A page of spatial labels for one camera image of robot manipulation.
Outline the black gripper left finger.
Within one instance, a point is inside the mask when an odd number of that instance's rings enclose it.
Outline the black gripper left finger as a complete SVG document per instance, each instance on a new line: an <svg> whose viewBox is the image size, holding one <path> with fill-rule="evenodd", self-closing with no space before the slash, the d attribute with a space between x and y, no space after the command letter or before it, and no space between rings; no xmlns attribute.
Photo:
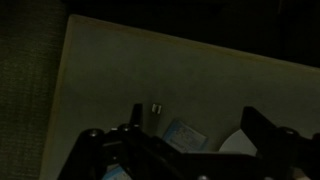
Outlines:
<svg viewBox="0 0 320 180"><path fill-rule="evenodd" d="M143 105L135 104L132 109L129 124L133 127L141 127L143 123Z"/></svg>

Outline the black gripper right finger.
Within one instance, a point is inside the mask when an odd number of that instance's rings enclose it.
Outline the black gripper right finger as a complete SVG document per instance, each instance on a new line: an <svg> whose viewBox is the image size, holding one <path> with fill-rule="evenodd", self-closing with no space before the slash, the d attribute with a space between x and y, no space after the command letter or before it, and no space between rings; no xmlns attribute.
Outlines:
<svg viewBox="0 0 320 180"><path fill-rule="evenodd" d="M264 166L293 167L296 164L297 131L274 125L250 106L243 109L240 127L256 147L257 159Z"/></svg>

